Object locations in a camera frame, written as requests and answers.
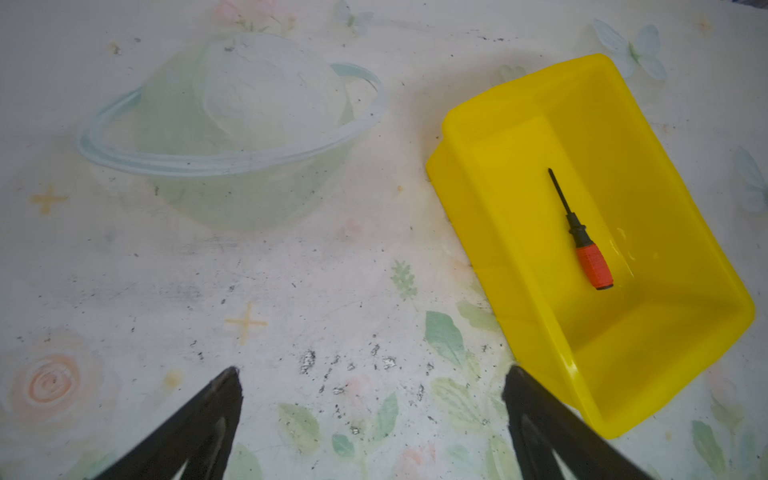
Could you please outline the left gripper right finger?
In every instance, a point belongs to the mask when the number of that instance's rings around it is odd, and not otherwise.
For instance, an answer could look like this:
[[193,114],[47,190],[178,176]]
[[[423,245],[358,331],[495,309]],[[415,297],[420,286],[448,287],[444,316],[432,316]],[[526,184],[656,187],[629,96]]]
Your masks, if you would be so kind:
[[522,367],[514,365],[502,398],[524,479],[561,479],[564,463],[577,479],[647,479]]

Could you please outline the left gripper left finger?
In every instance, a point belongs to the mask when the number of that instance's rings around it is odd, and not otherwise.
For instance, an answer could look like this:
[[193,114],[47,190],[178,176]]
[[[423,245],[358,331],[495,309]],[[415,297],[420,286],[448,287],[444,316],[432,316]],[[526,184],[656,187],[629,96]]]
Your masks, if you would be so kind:
[[101,480],[223,478],[242,404],[239,370],[231,366],[97,477]]

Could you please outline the red handled small screwdriver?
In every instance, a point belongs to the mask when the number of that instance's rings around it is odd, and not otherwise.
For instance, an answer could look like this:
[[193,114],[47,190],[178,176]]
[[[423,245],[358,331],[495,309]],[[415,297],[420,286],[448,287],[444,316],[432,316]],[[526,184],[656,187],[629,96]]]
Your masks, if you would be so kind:
[[554,171],[551,168],[548,168],[547,171],[565,209],[566,221],[569,226],[568,232],[574,241],[577,260],[582,271],[596,290],[612,288],[614,285],[613,276],[602,252],[598,245],[590,238],[586,226],[581,223],[576,213],[571,210]]

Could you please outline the yellow plastic bin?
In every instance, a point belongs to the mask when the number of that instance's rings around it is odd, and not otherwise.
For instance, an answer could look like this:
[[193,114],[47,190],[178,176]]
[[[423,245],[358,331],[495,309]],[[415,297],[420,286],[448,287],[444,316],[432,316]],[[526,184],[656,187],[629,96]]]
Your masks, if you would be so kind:
[[[551,168],[613,276],[577,260]],[[614,63],[594,54],[453,108],[427,173],[518,363],[612,439],[748,329],[754,303]]]

